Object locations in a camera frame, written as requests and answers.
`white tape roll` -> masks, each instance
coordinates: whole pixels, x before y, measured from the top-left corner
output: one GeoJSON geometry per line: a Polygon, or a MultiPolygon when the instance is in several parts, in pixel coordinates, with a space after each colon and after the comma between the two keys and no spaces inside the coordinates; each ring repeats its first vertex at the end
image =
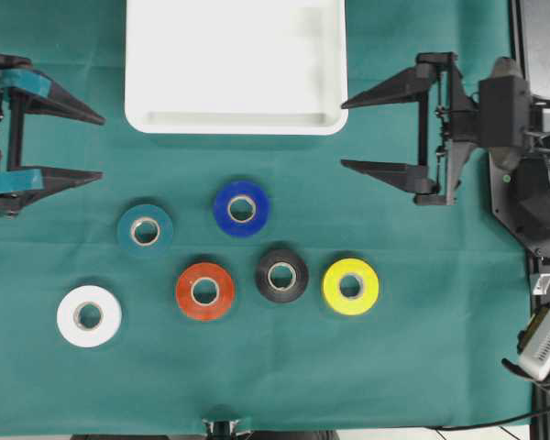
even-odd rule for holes
{"type": "Polygon", "coordinates": [[[109,341],[118,331],[122,309],[112,293],[98,286],[73,289],[57,309],[57,327],[61,335],[77,347],[97,347],[109,341]],[[91,305],[100,312],[100,321],[92,328],[80,321],[82,308],[91,305]]]}

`green tablecloth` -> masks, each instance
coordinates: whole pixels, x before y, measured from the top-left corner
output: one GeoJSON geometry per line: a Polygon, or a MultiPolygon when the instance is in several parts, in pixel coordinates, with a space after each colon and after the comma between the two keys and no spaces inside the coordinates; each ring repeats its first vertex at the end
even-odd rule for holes
{"type": "MultiPolygon", "coordinates": [[[[418,51],[458,52],[471,86],[509,53],[503,0],[346,9],[352,94],[418,51]]],[[[500,365],[528,315],[523,252],[490,215],[484,156],[465,169],[456,207],[416,207],[338,163],[414,162],[415,106],[355,111],[331,137],[138,133],[124,117],[124,31],[120,0],[0,1],[0,52],[29,56],[107,117],[105,127],[28,118],[26,164],[105,176],[0,218],[0,435],[195,433],[204,417],[253,429],[471,424],[528,409],[528,386],[500,365]],[[211,212],[235,177],[272,201],[268,226],[250,239],[223,234],[211,212]],[[134,260],[116,244],[117,219],[140,201],[174,219],[165,258],[134,260]],[[277,241],[312,274],[286,306],[266,302],[253,281],[277,241]],[[323,302],[320,279],[340,255],[379,273],[366,316],[323,302]],[[211,324],[186,319],[173,299],[178,274],[202,256],[237,286],[234,309],[211,324]],[[86,282],[124,310],[119,334],[96,349],[69,345],[55,322],[62,297],[86,282]]]]}

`tape roll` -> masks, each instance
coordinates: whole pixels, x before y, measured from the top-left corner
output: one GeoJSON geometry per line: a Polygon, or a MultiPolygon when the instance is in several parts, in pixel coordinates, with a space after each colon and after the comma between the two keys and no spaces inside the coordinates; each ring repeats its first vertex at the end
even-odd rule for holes
{"type": "Polygon", "coordinates": [[[249,237],[257,234],[267,223],[270,203],[267,194],[252,181],[233,181],[216,195],[214,218],[220,228],[233,237],[249,237]],[[251,207],[249,218],[236,219],[231,208],[239,200],[251,207]]]}
{"type": "Polygon", "coordinates": [[[179,277],[175,286],[175,300],[188,317],[196,321],[215,321],[232,307],[235,300],[235,283],[230,274],[217,264],[194,264],[179,277]],[[193,296],[193,290],[200,281],[214,283],[215,298],[209,303],[199,302],[193,296]]]}
{"type": "Polygon", "coordinates": [[[165,211],[152,204],[140,204],[126,211],[116,230],[118,244],[134,257],[150,259],[165,252],[173,240],[173,223],[165,211]],[[147,237],[138,233],[148,226],[152,232],[147,237]]]}
{"type": "Polygon", "coordinates": [[[122,321],[122,309],[112,293],[98,286],[82,286],[70,291],[57,309],[57,327],[61,335],[77,347],[97,347],[112,339],[122,321]],[[85,326],[80,314],[86,306],[95,307],[100,320],[85,326]]]}
{"type": "Polygon", "coordinates": [[[341,259],[326,271],[322,279],[322,294],[327,304],[340,314],[363,314],[379,298],[379,278],[365,261],[356,258],[341,259]],[[359,284],[359,291],[353,297],[345,296],[340,290],[340,282],[349,276],[354,277],[359,284]]]}
{"type": "Polygon", "coordinates": [[[274,303],[291,303],[305,292],[309,272],[303,260],[288,249],[271,250],[259,261],[255,271],[258,291],[274,303]],[[276,268],[285,268],[291,273],[287,285],[276,285],[272,279],[276,268]]]}

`blue tape roll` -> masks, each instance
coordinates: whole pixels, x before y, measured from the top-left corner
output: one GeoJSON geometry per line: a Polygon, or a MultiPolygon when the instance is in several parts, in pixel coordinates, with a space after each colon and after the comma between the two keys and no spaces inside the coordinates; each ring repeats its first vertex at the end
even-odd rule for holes
{"type": "Polygon", "coordinates": [[[0,194],[42,189],[43,174],[38,169],[0,172],[0,194]]]}
{"type": "Polygon", "coordinates": [[[249,237],[257,234],[267,223],[269,210],[267,194],[252,181],[233,181],[227,184],[214,200],[216,223],[233,237],[249,237]],[[236,199],[247,200],[253,207],[253,215],[244,222],[236,220],[230,214],[230,205],[236,199]]]}
{"type": "Polygon", "coordinates": [[[173,241],[173,222],[165,211],[152,204],[140,204],[126,211],[116,230],[118,244],[139,259],[152,259],[165,252],[173,241]],[[140,243],[137,229],[142,224],[154,225],[157,235],[148,243],[140,243]]]}

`cable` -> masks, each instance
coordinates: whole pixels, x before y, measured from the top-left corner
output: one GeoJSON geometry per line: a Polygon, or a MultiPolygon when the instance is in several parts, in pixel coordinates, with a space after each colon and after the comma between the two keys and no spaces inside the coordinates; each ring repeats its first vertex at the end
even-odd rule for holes
{"type": "Polygon", "coordinates": [[[543,415],[547,413],[550,413],[550,406],[546,406],[545,408],[538,411],[527,412],[526,414],[522,414],[522,415],[516,415],[515,417],[511,417],[509,419],[498,420],[497,422],[471,424],[469,426],[449,426],[446,428],[444,428],[444,426],[438,426],[438,427],[432,426],[430,429],[434,429],[434,430],[439,429],[440,431],[468,431],[470,429],[491,428],[493,426],[501,426],[502,424],[512,424],[513,422],[517,422],[518,420],[537,417],[539,415],[543,415]]]}
{"type": "Polygon", "coordinates": [[[500,428],[506,432],[507,434],[509,434],[511,437],[513,437],[515,440],[520,440],[520,437],[518,437],[517,435],[513,434],[511,431],[508,431],[507,429],[505,429],[503,426],[500,426],[500,428]]]}

